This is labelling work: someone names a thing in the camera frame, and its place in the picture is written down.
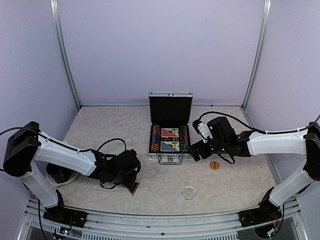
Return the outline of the blue playing card deck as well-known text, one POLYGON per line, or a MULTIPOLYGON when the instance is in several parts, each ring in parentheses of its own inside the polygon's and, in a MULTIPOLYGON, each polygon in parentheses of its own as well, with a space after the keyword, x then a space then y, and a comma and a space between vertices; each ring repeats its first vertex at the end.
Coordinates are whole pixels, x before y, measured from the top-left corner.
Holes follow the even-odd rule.
POLYGON ((180 143, 178 141, 161 141, 160 151, 161 152, 179 152, 180 143))

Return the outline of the red playing card deck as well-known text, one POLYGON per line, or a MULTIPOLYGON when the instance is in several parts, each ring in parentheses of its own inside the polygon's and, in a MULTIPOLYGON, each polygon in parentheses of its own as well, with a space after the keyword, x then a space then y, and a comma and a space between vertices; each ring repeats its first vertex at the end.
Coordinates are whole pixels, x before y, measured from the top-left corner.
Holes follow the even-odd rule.
POLYGON ((161 137, 165 139, 178 139, 179 129, 178 128, 162 128, 161 137))

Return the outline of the aluminium poker case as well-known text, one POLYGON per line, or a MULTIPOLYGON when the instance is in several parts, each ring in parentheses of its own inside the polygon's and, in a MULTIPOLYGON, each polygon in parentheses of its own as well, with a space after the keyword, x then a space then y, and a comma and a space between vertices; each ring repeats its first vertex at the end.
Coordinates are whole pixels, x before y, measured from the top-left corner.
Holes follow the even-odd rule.
POLYGON ((160 165, 179 165, 190 159, 189 120, 193 93, 189 91, 148 93, 150 137, 148 157, 160 165))

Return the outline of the green poker chip stack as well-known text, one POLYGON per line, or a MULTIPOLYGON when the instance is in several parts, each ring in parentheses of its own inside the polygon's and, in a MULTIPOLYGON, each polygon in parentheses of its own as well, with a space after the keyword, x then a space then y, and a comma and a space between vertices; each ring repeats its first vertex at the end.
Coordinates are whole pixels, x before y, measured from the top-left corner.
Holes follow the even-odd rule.
POLYGON ((182 144, 180 146, 180 151, 184 152, 184 153, 187 153, 189 151, 189 146, 187 144, 182 144))

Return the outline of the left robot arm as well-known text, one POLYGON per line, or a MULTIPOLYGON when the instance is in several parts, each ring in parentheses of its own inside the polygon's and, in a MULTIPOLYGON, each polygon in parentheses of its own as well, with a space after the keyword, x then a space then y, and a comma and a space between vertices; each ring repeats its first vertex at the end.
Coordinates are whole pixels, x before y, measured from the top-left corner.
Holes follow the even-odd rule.
POLYGON ((20 181, 39 199, 40 203, 63 223, 70 211, 63 206, 62 195, 55 190, 38 169, 36 162, 45 162, 98 180, 132 188, 135 185, 141 162, 134 149, 125 149, 118 155, 105 154, 94 149, 81 149, 52 138, 40 130, 39 123, 6 129, 2 135, 13 131, 8 139, 3 171, 20 181))

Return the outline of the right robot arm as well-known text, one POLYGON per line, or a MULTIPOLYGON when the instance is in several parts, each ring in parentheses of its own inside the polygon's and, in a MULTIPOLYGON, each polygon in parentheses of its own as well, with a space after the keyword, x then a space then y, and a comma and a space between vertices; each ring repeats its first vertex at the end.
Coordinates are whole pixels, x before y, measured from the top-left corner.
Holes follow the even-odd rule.
POLYGON ((256 218, 266 222, 276 209, 287 199, 303 191, 311 183, 320 179, 320 126, 317 121, 306 127, 285 131, 267 131, 249 127, 247 131, 236 134, 232 128, 230 115, 220 112, 219 116, 207 123, 201 118, 193 121, 192 126, 201 136, 201 140, 190 146, 189 153, 195 161, 211 155, 223 158, 229 164, 235 163, 235 157, 248 158, 269 154, 294 154, 306 157, 294 173, 279 185, 269 190, 256 210, 256 218))

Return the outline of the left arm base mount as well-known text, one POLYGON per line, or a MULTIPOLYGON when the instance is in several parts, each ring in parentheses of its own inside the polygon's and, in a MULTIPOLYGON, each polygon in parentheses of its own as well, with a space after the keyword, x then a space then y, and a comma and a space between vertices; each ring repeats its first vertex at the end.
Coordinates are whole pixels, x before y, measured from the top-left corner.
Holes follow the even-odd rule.
POLYGON ((84 228, 88 213, 65 207, 62 194, 58 190, 56 190, 56 193, 58 197, 57 205, 50 208, 46 207, 43 218, 70 227, 84 228))

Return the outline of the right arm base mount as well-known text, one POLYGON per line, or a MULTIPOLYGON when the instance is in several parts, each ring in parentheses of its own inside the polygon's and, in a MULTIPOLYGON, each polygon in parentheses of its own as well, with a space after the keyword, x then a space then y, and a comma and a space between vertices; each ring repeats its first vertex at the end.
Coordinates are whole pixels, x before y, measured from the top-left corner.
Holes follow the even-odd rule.
POLYGON ((240 211, 238 216, 244 228, 281 219, 283 214, 279 206, 275 206, 269 199, 264 198, 257 208, 240 211))

